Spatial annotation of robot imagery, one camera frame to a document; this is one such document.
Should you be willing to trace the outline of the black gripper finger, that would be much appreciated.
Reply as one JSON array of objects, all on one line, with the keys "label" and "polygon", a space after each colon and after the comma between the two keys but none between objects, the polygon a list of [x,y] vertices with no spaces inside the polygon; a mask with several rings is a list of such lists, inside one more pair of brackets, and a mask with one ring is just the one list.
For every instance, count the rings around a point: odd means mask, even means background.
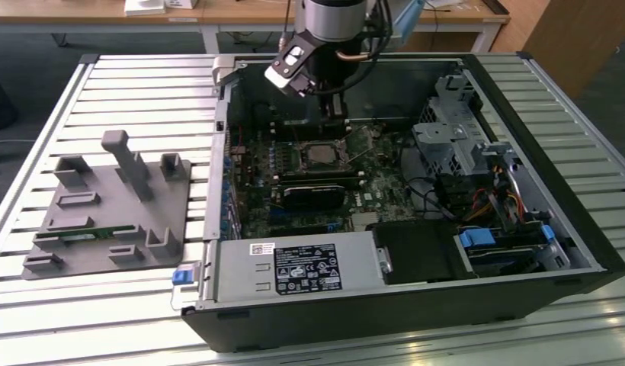
[{"label": "black gripper finger", "polygon": [[323,127],[336,129],[344,126],[348,110],[343,93],[320,96],[319,110]]}]

